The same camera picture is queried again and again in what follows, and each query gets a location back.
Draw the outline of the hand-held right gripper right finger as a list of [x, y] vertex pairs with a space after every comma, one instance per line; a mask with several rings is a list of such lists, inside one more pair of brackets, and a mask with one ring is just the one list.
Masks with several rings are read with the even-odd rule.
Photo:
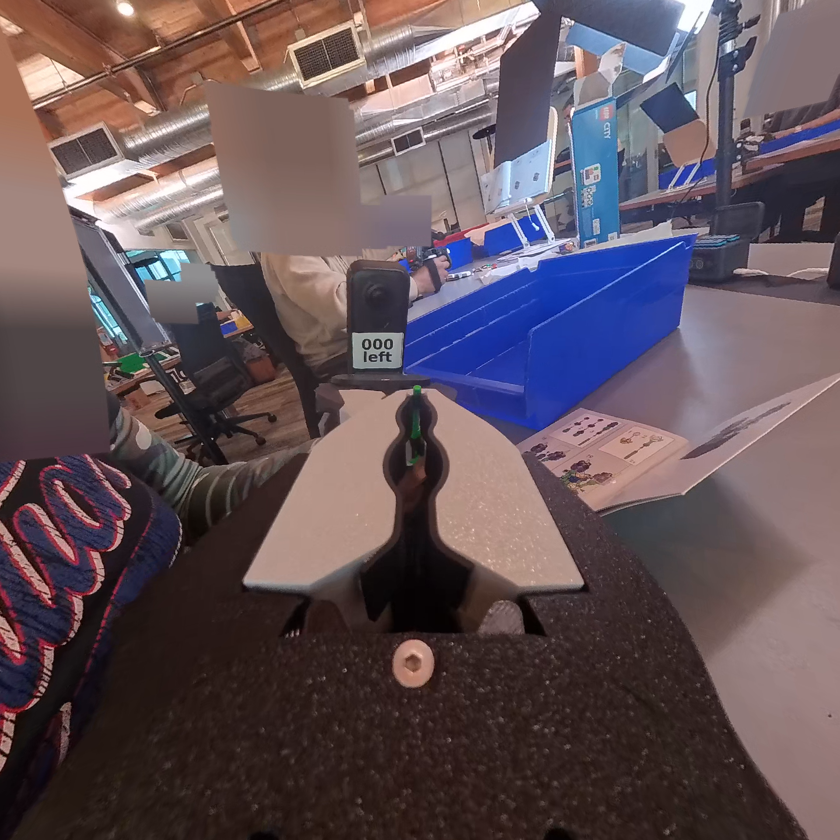
[[516, 446], [441, 392], [427, 442], [440, 456], [429, 498], [430, 571], [462, 628], [477, 628], [498, 601], [581, 592], [581, 572]]

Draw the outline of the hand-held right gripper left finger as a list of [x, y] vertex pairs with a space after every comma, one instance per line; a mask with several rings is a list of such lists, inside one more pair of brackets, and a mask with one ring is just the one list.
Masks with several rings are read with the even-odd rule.
[[409, 395], [350, 393], [357, 411], [312, 447], [245, 573], [246, 590], [331, 602], [351, 628], [385, 625], [368, 616], [361, 572], [396, 530], [385, 466]]

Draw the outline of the green lego stem piece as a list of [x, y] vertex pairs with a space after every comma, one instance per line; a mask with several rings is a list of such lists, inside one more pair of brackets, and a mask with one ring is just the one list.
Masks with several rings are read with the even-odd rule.
[[405, 462], [408, 468], [421, 465], [426, 457], [427, 444], [422, 425], [423, 409], [423, 387], [420, 384], [415, 384], [406, 409]]

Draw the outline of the blue plastic bin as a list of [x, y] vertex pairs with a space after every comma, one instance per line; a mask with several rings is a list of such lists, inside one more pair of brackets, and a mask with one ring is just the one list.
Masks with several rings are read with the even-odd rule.
[[406, 373], [539, 431], [675, 331], [696, 234], [546, 259], [410, 322]]

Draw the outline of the person's left forearm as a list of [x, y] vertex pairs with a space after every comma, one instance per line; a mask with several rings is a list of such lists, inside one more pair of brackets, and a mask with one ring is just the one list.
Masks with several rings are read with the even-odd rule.
[[188, 544], [208, 533], [256, 488], [316, 444], [310, 440], [249, 462], [202, 466], [125, 411], [115, 395], [107, 393], [107, 398], [111, 459], [158, 493], [179, 518]]

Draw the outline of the lego instruction booklet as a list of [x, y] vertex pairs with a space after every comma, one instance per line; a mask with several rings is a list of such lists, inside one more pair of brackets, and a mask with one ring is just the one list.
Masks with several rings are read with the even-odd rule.
[[600, 513], [681, 497], [838, 380], [834, 374], [752, 407], [695, 441], [578, 408], [525, 438], [518, 451]]

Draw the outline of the black office chair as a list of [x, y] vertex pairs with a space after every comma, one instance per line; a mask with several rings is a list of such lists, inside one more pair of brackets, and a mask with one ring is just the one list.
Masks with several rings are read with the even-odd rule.
[[232, 341], [223, 336], [214, 304], [198, 304], [196, 311], [196, 324], [171, 325], [181, 358], [180, 368], [192, 384], [192, 390], [182, 394], [182, 404], [172, 401], [155, 416], [180, 417], [191, 433], [176, 440], [174, 446], [184, 445], [187, 459], [209, 466], [219, 464], [219, 460], [204, 438], [217, 445], [219, 438], [241, 434], [264, 447], [266, 438], [246, 424], [263, 418], [274, 424], [277, 415], [233, 413], [236, 402], [257, 383]]
[[297, 387], [310, 438], [318, 438], [321, 414], [317, 411], [316, 390], [319, 379], [281, 325], [261, 267], [257, 264], [209, 267], [227, 299], [243, 312], [266, 347], [287, 367]]

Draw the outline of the blue bins on far desk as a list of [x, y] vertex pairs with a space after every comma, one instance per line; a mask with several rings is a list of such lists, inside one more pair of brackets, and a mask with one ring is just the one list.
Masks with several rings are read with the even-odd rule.
[[458, 270], [477, 259], [490, 259], [517, 253], [549, 242], [554, 231], [541, 209], [535, 208], [521, 217], [504, 217], [495, 223], [473, 227], [434, 241], [450, 259], [450, 267]]

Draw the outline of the tall blue cardboard box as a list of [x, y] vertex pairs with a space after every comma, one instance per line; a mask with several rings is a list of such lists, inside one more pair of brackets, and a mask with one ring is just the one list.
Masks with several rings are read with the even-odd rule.
[[572, 111], [574, 217], [582, 249], [619, 239], [618, 142], [614, 97]]

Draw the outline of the person's dark printed sweatshirt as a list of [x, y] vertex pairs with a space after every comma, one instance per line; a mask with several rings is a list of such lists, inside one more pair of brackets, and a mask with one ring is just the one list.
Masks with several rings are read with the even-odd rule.
[[182, 546], [160, 495], [109, 455], [2, 463], [1, 832], [97, 709], [115, 618]]

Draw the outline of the small black box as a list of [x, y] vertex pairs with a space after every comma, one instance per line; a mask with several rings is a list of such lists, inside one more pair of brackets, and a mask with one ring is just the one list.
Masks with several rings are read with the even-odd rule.
[[696, 238], [689, 262], [690, 283], [720, 283], [749, 263], [751, 240], [734, 234]]

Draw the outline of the wooden desk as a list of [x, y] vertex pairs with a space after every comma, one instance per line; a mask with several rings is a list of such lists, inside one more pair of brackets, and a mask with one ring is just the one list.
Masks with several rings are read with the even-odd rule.
[[[839, 121], [828, 123], [816, 129], [816, 135], [805, 137], [806, 132], [797, 134], [797, 141], [766, 154], [752, 157], [746, 164], [732, 167], [731, 186], [739, 189], [781, 173], [782, 167], [797, 161], [807, 160], [839, 150]], [[628, 213], [638, 209], [647, 209], [663, 204], [673, 204], [694, 197], [714, 195], [716, 179], [709, 175], [692, 183], [676, 185], [664, 190], [656, 190], [620, 203], [620, 211]]]

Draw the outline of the black light stand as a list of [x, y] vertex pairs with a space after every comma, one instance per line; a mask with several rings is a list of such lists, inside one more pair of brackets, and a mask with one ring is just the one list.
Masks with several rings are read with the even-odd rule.
[[718, 19], [716, 65], [718, 85], [717, 105], [717, 152], [715, 169], [715, 207], [710, 218], [709, 235], [721, 235], [719, 227], [722, 214], [732, 205], [734, 168], [739, 166], [739, 174], [746, 176], [746, 167], [750, 157], [758, 153], [758, 145], [748, 149], [746, 140], [734, 138], [735, 78], [747, 65], [757, 44], [757, 36], [748, 39], [745, 45], [738, 46], [738, 38], [745, 29], [750, 29], [760, 21], [760, 14], [740, 22], [741, 1], [714, 1], [710, 12]]

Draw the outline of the silver ventilation duct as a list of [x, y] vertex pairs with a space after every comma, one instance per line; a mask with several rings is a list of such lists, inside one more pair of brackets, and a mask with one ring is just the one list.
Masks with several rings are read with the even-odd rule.
[[444, 39], [471, 25], [520, 7], [513, 2], [437, 2], [434, 12], [453, 14], [443, 23], [402, 23], [363, 34], [342, 24], [290, 47], [293, 69], [261, 71], [243, 86], [204, 83], [204, 100], [152, 118], [143, 127], [113, 133], [106, 125], [52, 143], [49, 152], [69, 184], [118, 165], [136, 170], [171, 162], [214, 144], [218, 159], [256, 152], [267, 160], [271, 142], [287, 130], [305, 129], [315, 139], [339, 132], [350, 146], [351, 107], [330, 103], [329, 95], [390, 76], [418, 64]]

